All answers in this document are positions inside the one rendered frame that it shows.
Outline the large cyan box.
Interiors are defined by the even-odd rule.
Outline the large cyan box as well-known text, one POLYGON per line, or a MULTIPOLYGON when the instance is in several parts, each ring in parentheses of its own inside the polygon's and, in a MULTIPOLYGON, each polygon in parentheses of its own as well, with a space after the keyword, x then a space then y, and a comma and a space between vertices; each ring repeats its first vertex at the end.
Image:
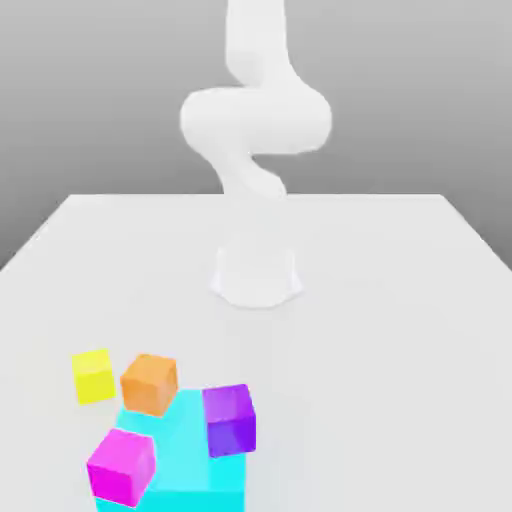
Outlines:
POLYGON ((97 512, 245 512, 246 457, 209 456, 199 390, 179 391, 162 417, 122 408, 115 426, 153 439, 156 470, 135 508, 97 498, 97 512))

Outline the small purple cube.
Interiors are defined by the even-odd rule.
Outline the small purple cube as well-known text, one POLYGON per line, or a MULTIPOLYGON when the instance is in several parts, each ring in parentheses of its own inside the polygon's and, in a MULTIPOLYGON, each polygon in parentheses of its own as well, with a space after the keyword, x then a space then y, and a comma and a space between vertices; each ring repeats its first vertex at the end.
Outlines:
POLYGON ((246 384, 201 391, 211 458, 256 450, 256 413, 246 384))

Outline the small yellow cube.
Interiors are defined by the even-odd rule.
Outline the small yellow cube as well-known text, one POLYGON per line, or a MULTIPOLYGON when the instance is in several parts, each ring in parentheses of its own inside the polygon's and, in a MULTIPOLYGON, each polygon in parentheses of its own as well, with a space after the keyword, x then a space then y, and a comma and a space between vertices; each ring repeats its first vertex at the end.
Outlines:
POLYGON ((115 382, 107 349, 74 354, 72 356, 72 371, 80 405, 115 397, 115 382))

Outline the small magenta cube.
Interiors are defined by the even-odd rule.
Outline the small magenta cube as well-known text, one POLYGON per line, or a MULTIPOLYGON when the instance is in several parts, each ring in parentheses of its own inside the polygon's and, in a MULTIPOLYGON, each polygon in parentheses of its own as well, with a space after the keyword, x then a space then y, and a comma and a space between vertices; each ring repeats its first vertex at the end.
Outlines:
POLYGON ((153 438, 112 428, 86 463, 95 498, 136 508, 156 471, 153 438))

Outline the small orange cube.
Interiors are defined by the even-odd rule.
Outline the small orange cube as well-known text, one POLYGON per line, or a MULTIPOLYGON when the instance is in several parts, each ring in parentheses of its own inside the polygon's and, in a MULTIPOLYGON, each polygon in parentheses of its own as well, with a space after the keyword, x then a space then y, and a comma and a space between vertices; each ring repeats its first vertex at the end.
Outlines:
POLYGON ((163 417, 178 391, 176 360, 139 354, 120 377, 126 410, 163 417))

